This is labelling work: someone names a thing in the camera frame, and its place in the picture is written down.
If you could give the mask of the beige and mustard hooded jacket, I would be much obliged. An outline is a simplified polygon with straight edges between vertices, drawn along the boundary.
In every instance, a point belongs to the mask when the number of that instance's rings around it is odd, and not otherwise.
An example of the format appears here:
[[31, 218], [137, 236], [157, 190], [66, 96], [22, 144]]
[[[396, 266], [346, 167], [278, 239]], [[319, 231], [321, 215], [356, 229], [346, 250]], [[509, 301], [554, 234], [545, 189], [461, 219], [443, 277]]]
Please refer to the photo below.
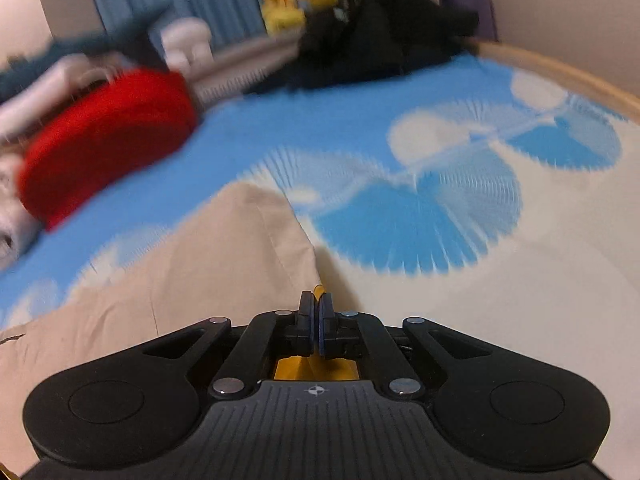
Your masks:
[[213, 316], [241, 324], [294, 310], [320, 283], [284, 195], [226, 185], [113, 281], [81, 287], [62, 307], [2, 332], [2, 465], [22, 474], [37, 461], [22, 411], [43, 379]]

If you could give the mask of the black clothes pile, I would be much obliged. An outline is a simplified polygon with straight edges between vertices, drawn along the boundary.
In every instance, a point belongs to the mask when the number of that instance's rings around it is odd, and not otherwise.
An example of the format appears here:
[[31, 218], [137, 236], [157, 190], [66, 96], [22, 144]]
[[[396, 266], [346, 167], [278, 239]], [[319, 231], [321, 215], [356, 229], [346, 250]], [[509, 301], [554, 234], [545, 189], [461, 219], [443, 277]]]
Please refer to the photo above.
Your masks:
[[434, 0], [357, 0], [344, 18], [312, 14], [297, 55], [245, 92], [266, 94], [408, 75], [470, 53], [478, 17]]

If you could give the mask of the blue fan-pattern bed sheet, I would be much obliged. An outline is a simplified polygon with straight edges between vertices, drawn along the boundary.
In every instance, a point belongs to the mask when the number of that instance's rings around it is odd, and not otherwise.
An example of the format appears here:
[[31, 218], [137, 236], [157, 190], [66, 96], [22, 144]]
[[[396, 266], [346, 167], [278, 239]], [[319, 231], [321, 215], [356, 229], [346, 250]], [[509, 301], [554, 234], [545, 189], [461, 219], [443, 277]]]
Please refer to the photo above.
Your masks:
[[638, 477], [638, 122], [479, 58], [233, 100], [2, 274], [1, 333], [113, 281], [232, 183], [284, 195], [339, 309], [591, 380], [612, 413], [598, 465]]

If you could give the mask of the red folded blanket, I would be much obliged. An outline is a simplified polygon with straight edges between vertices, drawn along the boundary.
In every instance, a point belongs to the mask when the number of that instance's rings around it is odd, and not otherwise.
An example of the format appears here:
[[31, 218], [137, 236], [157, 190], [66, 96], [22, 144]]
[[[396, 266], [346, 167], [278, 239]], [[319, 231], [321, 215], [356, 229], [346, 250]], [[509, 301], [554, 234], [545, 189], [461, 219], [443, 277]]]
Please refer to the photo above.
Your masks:
[[56, 116], [26, 150], [18, 196], [48, 231], [104, 188], [186, 143], [198, 111], [177, 72], [138, 68]]

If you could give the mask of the white folded quilt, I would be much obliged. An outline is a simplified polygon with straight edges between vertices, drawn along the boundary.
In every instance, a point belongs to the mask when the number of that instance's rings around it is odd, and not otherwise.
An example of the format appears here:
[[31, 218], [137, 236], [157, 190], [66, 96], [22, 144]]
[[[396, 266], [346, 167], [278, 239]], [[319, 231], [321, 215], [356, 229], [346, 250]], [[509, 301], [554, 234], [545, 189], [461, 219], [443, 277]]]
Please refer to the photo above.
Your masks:
[[1, 156], [1, 271], [29, 251], [42, 228], [18, 197], [17, 176], [22, 166], [20, 154]]

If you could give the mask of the white plush toy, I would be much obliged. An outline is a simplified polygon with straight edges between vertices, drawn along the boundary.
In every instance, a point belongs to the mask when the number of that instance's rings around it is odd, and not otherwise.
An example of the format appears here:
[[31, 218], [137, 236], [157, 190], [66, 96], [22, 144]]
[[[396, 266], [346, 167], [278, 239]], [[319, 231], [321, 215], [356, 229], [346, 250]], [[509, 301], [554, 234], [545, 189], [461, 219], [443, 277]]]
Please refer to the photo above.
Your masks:
[[179, 18], [160, 31], [165, 61], [184, 76], [213, 61], [212, 31], [200, 18]]

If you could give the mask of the dark teal shark plush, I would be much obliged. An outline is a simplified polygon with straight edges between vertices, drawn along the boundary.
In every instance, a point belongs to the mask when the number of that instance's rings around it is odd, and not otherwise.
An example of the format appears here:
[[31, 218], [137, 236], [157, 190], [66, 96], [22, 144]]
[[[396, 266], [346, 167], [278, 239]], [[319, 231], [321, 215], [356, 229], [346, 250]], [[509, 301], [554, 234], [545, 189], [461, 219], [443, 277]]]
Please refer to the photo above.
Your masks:
[[1, 73], [1, 102], [17, 96], [67, 55], [101, 56], [117, 52], [137, 65], [166, 70], [166, 62], [155, 49], [150, 30], [170, 9], [170, 3], [161, 4], [128, 18], [111, 32], [51, 41], [42, 53], [11, 64]]

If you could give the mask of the white folded pillow stack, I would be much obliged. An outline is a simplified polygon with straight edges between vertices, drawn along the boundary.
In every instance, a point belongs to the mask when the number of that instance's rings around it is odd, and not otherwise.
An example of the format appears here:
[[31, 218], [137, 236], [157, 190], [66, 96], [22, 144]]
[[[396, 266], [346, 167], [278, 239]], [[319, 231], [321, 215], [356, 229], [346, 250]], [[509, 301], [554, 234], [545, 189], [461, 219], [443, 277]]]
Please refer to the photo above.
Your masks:
[[1, 105], [1, 144], [24, 138], [81, 90], [100, 81], [111, 82], [121, 71], [122, 60], [117, 54], [97, 58], [71, 54], [60, 58], [26, 89]]

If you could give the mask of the purple paper bag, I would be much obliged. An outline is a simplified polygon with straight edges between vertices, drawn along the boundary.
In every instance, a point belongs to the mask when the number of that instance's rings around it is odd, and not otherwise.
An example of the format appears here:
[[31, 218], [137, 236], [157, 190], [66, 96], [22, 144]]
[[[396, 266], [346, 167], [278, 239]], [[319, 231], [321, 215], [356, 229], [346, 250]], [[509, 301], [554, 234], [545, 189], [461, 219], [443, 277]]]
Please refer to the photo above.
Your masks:
[[497, 42], [498, 27], [492, 0], [439, 0], [443, 6], [474, 12], [478, 17], [475, 37], [481, 40]]

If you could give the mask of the wooden bed frame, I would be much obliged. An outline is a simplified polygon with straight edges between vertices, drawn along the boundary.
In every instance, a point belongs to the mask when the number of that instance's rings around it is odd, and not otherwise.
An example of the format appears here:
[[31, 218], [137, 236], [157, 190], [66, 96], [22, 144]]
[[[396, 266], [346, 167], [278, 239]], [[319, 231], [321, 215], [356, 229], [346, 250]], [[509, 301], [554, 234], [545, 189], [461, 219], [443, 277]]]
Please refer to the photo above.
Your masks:
[[528, 70], [553, 80], [571, 92], [579, 93], [616, 113], [639, 122], [639, 98], [606, 80], [563, 63], [550, 56], [498, 42], [474, 40], [477, 54], [498, 63]]

